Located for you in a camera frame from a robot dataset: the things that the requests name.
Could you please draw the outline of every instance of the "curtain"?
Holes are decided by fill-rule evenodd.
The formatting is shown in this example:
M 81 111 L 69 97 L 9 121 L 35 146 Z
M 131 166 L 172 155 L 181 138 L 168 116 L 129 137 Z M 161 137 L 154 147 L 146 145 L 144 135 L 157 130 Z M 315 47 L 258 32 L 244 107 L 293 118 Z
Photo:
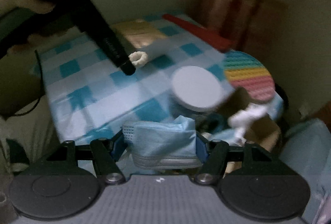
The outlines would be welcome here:
M 280 0 L 201 0 L 195 20 L 262 61 L 285 11 Z

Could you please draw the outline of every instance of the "beige fabric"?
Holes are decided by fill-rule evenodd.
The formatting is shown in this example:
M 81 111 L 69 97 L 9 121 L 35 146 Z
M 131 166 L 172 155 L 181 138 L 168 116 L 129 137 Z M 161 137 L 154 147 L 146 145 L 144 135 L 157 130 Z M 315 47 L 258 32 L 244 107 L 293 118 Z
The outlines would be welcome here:
M 36 101 L 27 105 L 20 112 L 33 107 Z M 6 170 L 6 159 L 9 156 L 6 138 L 15 139 L 24 148 L 30 163 L 37 161 L 43 155 L 59 146 L 55 127 L 47 103 L 43 96 L 40 103 L 31 113 L 22 117 L 11 117 L 7 121 L 0 119 L 0 172 Z

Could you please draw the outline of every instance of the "rainbow striped coaster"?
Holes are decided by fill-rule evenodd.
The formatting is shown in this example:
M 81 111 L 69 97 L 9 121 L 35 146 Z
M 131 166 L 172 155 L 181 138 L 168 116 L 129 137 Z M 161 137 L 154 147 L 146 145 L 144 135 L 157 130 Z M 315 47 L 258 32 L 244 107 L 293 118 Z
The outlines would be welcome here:
M 275 83 L 263 64 L 244 52 L 230 51 L 225 56 L 224 73 L 234 88 L 245 88 L 252 99 L 260 102 L 275 96 Z

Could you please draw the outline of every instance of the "black circular disc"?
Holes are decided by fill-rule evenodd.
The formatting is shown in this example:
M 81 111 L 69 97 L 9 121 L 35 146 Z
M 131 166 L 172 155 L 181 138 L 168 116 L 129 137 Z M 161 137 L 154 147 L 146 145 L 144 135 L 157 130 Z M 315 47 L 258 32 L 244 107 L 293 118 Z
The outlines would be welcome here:
M 88 171 L 72 167 L 72 174 L 19 175 L 14 178 L 9 198 L 23 215 L 34 219 L 58 219 L 88 207 L 100 191 Z
M 221 182 L 224 203 L 255 220 L 285 220 L 303 213 L 310 190 L 297 175 L 227 175 Z

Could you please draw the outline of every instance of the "blue and white tablecloth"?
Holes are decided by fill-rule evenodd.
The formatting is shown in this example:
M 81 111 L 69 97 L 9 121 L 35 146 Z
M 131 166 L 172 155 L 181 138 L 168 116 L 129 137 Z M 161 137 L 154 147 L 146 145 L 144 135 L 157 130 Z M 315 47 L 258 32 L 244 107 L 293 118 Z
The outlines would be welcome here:
M 186 15 L 178 17 L 192 21 Z M 132 76 L 116 68 L 86 35 L 41 55 L 46 94 L 61 142 L 86 144 L 99 137 L 111 138 L 128 120 L 174 120 L 169 111 L 170 80 L 182 66 L 205 68 L 227 93 L 234 91 L 223 73 L 223 53 L 161 15 L 144 19 L 168 36 L 155 42 L 175 49 Z M 269 115 L 276 118 L 282 107 L 278 94 L 269 107 Z

